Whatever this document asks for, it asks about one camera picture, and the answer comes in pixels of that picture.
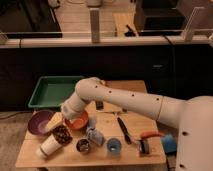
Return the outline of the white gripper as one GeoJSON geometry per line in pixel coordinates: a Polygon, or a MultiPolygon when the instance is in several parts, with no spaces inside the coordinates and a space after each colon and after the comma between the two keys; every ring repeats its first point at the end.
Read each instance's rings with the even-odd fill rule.
{"type": "Polygon", "coordinates": [[[61,113],[63,115],[60,112],[56,112],[45,126],[45,130],[49,132],[61,125],[63,123],[63,116],[68,120],[78,118],[86,106],[87,102],[82,100],[76,93],[73,93],[61,105],[61,113]]]}

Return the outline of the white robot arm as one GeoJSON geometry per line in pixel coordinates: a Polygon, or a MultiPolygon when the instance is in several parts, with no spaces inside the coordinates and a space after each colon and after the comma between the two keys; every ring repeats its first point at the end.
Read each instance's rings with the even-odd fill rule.
{"type": "Polygon", "coordinates": [[[72,120],[91,101],[104,101],[178,129],[175,171],[213,171],[213,96],[181,100],[110,88],[99,78],[90,77],[77,82],[60,111],[72,120]]]}

